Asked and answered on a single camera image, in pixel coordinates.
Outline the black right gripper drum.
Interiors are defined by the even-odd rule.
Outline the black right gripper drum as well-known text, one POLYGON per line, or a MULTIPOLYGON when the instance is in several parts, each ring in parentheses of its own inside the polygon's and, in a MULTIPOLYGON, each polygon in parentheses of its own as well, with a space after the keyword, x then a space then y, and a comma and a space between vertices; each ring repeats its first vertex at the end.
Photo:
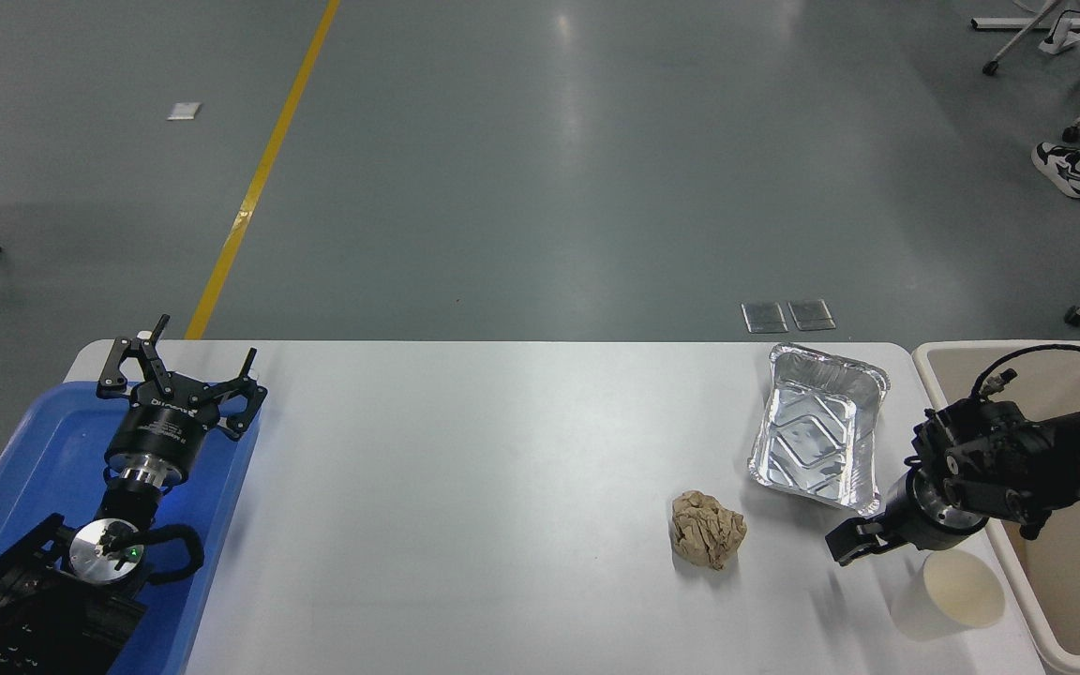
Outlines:
POLYGON ((902 546, 940 551, 956 546, 957 532, 948 526, 951 507, 921 473, 908 473, 896 484, 892 498, 877 518, 881 544, 876 554, 902 546))

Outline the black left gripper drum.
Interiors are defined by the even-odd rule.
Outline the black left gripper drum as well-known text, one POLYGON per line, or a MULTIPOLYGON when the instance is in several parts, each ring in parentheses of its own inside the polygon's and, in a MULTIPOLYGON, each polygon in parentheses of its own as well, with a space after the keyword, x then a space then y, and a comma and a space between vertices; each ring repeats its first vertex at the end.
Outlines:
POLYGON ((221 419, 221 402, 210 397, 175 399, 156 395, 126 397, 129 409, 104 453, 117 474, 137 469, 162 472, 162 486, 179 487, 195 465, 211 428, 221 419))

